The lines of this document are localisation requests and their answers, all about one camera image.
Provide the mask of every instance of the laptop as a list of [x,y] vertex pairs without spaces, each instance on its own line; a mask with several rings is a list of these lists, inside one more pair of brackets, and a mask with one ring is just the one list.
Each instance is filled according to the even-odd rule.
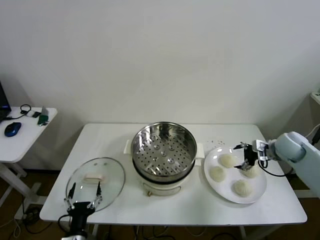
[[0,82],[0,122],[11,112],[11,107]]

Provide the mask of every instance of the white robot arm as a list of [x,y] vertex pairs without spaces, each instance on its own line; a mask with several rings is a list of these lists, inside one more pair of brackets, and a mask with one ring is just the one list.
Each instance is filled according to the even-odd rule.
[[255,161],[276,160],[287,162],[297,176],[320,198],[320,151],[297,132],[284,133],[269,142],[255,140],[252,145],[241,143],[234,149],[244,148],[244,163],[236,168],[248,170]]

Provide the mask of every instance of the blue mouse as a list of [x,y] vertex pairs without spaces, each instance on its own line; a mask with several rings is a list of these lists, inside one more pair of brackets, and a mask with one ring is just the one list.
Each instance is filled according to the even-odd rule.
[[20,128],[21,128],[21,122],[13,122],[8,126],[6,126],[4,130],[4,135],[7,137],[13,137],[18,133]]

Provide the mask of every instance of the pot lid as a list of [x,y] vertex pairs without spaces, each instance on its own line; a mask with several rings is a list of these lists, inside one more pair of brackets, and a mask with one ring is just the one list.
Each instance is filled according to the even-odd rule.
[[81,165],[69,178],[65,189],[68,198],[69,191],[75,184],[72,203],[91,202],[95,200],[100,182],[102,201],[95,211],[109,206],[121,193],[126,180],[123,166],[110,157],[99,157]]

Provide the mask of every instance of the dough ball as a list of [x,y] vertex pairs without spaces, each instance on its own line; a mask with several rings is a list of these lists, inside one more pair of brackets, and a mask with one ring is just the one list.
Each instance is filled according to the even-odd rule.
[[240,172],[241,172],[243,175],[247,176],[248,178],[253,179],[253,178],[255,178],[256,176],[259,175],[260,169],[259,169],[259,167],[258,167],[257,165],[254,165],[254,166],[253,166],[252,168],[250,168],[249,170],[247,170],[247,171],[240,170]]
[[233,168],[234,166],[237,165],[237,161],[236,161],[235,157],[232,156],[231,154],[222,154],[219,157],[219,161],[220,161],[221,165],[226,168]]
[[246,180],[238,180],[233,184],[233,189],[240,197],[248,197],[252,192],[252,186]]
[[209,171],[209,175],[214,181],[218,183],[222,182],[226,178],[226,172],[220,166],[211,167]]

